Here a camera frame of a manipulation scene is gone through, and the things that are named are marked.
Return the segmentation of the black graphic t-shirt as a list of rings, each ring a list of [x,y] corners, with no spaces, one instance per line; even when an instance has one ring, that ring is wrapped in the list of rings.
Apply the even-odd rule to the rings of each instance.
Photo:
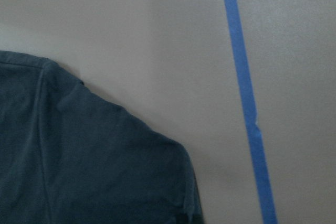
[[[186,149],[56,62],[1,52],[1,223],[203,223]]]

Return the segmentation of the brown paper table cover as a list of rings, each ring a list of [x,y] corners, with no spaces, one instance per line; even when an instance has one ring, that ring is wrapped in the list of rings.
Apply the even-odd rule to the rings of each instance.
[[[335,0],[237,0],[279,223],[335,223]],[[188,150],[207,223],[262,223],[224,0],[1,0],[48,57]]]

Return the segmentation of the blue tape line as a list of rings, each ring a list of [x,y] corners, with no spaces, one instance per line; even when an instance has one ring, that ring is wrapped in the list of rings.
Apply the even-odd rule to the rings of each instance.
[[[263,223],[278,223],[237,0],[224,0],[241,106]]]

